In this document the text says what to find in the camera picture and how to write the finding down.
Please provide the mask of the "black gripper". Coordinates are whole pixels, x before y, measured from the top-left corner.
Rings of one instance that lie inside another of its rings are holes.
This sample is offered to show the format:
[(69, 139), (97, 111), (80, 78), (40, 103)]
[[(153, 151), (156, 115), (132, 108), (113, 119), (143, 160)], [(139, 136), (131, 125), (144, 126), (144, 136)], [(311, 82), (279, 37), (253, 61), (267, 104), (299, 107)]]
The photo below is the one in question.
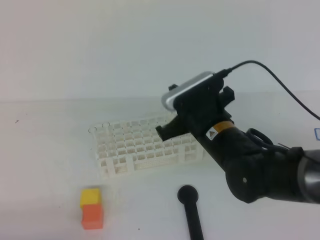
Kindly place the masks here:
[[(192, 134), (196, 138), (204, 137), (213, 125), (231, 120), (232, 116), (225, 107), (235, 100), (235, 93), (230, 87), (224, 86), (226, 74), (214, 73), (213, 77), (175, 99), (174, 108), (178, 116), (155, 128), (162, 141), (185, 134)], [(178, 85), (172, 84), (168, 90), (177, 87)]]

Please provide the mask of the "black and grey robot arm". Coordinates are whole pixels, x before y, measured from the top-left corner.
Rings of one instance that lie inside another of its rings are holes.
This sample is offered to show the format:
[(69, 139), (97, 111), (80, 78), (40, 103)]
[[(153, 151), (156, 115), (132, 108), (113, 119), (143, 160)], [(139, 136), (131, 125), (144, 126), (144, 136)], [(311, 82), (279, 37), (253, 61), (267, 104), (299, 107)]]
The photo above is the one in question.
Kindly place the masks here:
[(260, 198), (317, 204), (320, 152), (277, 146), (256, 129), (238, 129), (226, 111), (235, 99), (221, 73), (203, 72), (168, 88), (163, 106), (176, 117), (158, 126), (166, 141), (191, 134), (223, 169), (231, 193), (240, 201)]

